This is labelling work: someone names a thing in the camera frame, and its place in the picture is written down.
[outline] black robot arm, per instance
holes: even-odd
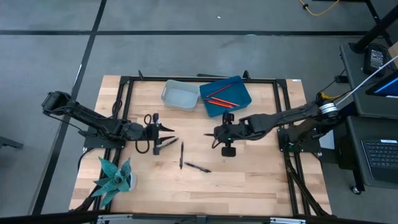
[[[263,138],[274,127],[305,120],[298,126],[288,128],[290,142],[302,139],[309,131],[322,126],[324,131],[335,124],[339,119],[335,104],[329,100],[318,98],[306,105],[275,114],[253,114],[239,119],[238,124],[232,124],[234,114],[225,113],[223,124],[214,128],[215,141],[212,147],[225,143],[222,150],[223,156],[234,156],[231,143],[237,140],[255,141]]]
[[[154,141],[154,154],[159,154],[158,145],[162,144],[162,141],[172,138],[173,136],[159,138],[159,131],[174,131],[162,126],[158,123],[159,115],[157,113],[147,115],[150,117],[150,121],[146,122],[146,127],[141,124],[130,122],[129,120],[114,119],[112,117],[107,118],[87,107],[79,104],[79,102],[72,100],[68,93],[61,91],[55,91],[49,93],[44,102],[42,103],[43,114],[52,117],[51,115],[69,115],[70,117],[87,124],[96,130],[96,133],[88,131],[79,131],[84,136],[96,135],[101,139],[105,139],[110,142],[119,141]]]

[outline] wooden tabletop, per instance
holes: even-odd
[[[111,115],[118,92],[120,76],[104,76],[95,111]],[[209,118],[203,102],[198,99],[192,112],[164,106],[160,96],[165,82],[134,82],[128,119],[144,124],[146,114],[159,113],[159,121],[180,139],[160,152],[139,154],[134,142],[123,149],[120,164],[131,158],[132,171],[137,174],[137,186],[130,192],[118,193],[112,202],[112,212],[208,214],[208,215],[292,215],[289,188],[282,153],[279,152],[276,129],[258,141],[236,141],[236,157],[221,156],[221,147],[211,148],[212,133],[221,124],[221,117]],[[246,83],[252,103],[234,111],[235,120],[255,113],[276,112],[271,84]],[[292,107],[305,103],[300,80],[287,80]],[[283,93],[280,90],[281,104]],[[211,170],[211,173],[183,166],[179,168],[180,146],[184,141],[184,162]],[[146,142],[139,142],[141,150]],[[95,149],[81,162],[70,208],[79,206],[95,187],[100,174],[98,156],[104,149]],[[302,153],[306,185],[317,202],[330,213],[330,205],[319,161],[311,154]],[[296,186],[299,210],[303,212],[300,191]]]

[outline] laptop keyboard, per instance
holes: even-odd
[[[362,144],[371,167],[398,169],[398,143],[393,140],[363,140]]]

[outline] gray floor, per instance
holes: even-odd
[[[330,2],[310,2],[313,11]],[[373,1],[383,16],[397,0]],[[0,29],[91,30],[100,0],[0,0]],[[108,0],[100,30],[369,30],[374,25],[364,3],[342,2],[330,13],[312,17],[296,0],[144,1]],[[397,29],[389,29],[393,41]],[[29,213],[34,193],[58,128],[41,114],[46,92],[69,92],[87,36],[0,36],[0,136],[24,142],[23,150],[0,151],[0,217]],[[81,84],[78,101],[93,108],[103,75],[194,76],[197,73],[299,78],[305,94],[314,94],[343,70],[338,46],[354,37],[273,36],[98,36]],[[333,95],[348,90],[333,85]],[[44,213],[68,209],[83,138],[69,128]],[[353,195],[350,172],[325,165],[332,211],[342,218],[394,223],[396,190],[366,188]]]

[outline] red pen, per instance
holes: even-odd
[[[218,93],[218,92],[221,92],[221,91],[223,91],[223,90],[225,90],[226,88],[228,88],[228,87],[230,87],[231,85],[228,85],[228,86],[225,86],[225,87],[223,87],[223,88],[220,88],[219,90],[217,90],[217,91],[215,91],[214,93],[210,93],[208,96],[206,96],[206,97],[209,97],[209,96],[213,96],[214,94],[216,94],[216,93]]]
[[[213,99],[213,100],[218,100],[218,101],[221,101],[221,102],[223,102],[223,103],[231,104],[231,105],[234,105],[234,106],[239,106],[239,105],[237,105],[236,103],[231,103],[231,102],[229,102],[229,101],[222,100],[222,99],[219,99],[219,98],[211,97],[211,99]]]
[[[213,101],[213,100],[209,100],[209,99],[204,99],[204,100],[206,100],[207,102],[209,102],[209,103],[211,103],[211,104],[214,104],[214,105],[224,106],[224,107],[226,107],[226,108],[232,108],[231,105],[226,105],[226,104],[224,104],[224,103],[219,103],[219,102],[217,102],[217,101]]]

